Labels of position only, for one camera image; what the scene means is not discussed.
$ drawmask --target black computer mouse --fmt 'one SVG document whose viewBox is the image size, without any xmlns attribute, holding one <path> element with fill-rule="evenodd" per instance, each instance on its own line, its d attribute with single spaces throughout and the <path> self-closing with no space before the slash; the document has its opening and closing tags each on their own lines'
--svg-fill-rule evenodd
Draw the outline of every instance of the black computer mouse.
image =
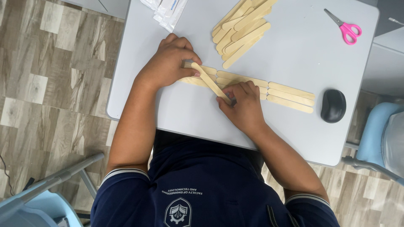
<svg viewBox="0 0 404 227">
<path fill-rule="evenodd" d="M 321 118 L 328 123 L 339 122 L 345 115 L 347 102 L 344 94 L 335 89 L 324 92 Z"/>
</svg>

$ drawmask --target cable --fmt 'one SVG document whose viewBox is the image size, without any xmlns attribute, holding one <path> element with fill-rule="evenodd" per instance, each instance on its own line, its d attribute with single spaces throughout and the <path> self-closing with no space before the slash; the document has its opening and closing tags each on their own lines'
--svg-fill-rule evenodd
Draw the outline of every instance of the cable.
<svg viewBox="0 0 404 227">
<path fill-rule="evenodd" d="M 3 165 L 4 165 L 4 174 L 8 177 L 8 185 L 10 186 L 10 195 L 14 196 L 14 193 L 12 192 L 13 187 L 10 184 L 11 178 L 6 172 L 6 163 L 4 162 L 4 159 L 3 159 L 3 157 L 1 155 L 0 155 L 0 158 L 1 158 L 1 161 L 3 162 Z"/>
<path fill-rule="evenodd" d="M 392 22 L 396 22 L 397 24 L 401 24 L 404 25 L 404 23 L 399 22 L 398 20 L 394 19 L 394 18 L 389 18 L 389 20 L 391 20 Z"/>
</svg>

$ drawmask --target pink scissors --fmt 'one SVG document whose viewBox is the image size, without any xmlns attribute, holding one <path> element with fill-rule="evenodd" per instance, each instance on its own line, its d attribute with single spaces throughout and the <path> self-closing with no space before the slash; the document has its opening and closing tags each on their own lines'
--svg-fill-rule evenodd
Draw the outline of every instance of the pink scissors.
<svg viewBox="0 0 404 227">
<path fill-rule="evenodd" d="M 338 19 L 338 17 L 334 16 L 327 9 L 324 9 L 324 11 L 335 21 L 335 23 L 337 23 L 337 25 L 339 26 L 339 29 L 341 29 L 342 37 L 344 38 L 344 41 L 349 45 L 354 45 L 357 40 L 356 38 L 359 37 L 360 35 L 362 35 L 362 29 L 360 29 L 360 27 L 357 26 L 356 24 L 347 24 L 345 22 L 342 22 L 340 19 Z M 358 34 L 356 34 L 352 30 L 352 27 L 354 27 L 358 30 Z M 347 39 L 347 35 L 349 35 L 352 38 L 353 42 L 350 42 Z"/>
</svg>

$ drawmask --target shirt sleeve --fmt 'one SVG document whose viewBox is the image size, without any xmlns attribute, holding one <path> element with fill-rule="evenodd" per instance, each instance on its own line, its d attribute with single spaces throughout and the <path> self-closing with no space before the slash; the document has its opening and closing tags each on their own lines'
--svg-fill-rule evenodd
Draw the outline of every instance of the shirt sleeve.
<svg viewBox="0 0 404 227">
<path fill-rule="evenodd" d="M 91 226 L 124 226 L 147 193 L 149 176 L 140 169 L 115 169 L 101 183 L 91 208 Z"/>
<path fill-rule="evenodd" d="M 310 194 L 298 194 L 285 202 L 295 227 L 339 227 L 330 204 Z"/>
</svg>

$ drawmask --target navy blue polo shirt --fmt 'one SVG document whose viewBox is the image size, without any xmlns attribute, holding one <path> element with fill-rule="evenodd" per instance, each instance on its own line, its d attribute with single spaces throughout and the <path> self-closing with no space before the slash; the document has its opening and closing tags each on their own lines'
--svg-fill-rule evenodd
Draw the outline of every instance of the navy blue polo shirt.
<svg viewBox="0 0 404 227">
<path fill-rule="evenodd" d="M 148 173 L 115 169 L 91 210 L 93 227 L 339 227 L 330 205 L 309 194 L 285 204 L 260 181 L 249 160 L 209 141 L 155 155 Z"/>
</svg>

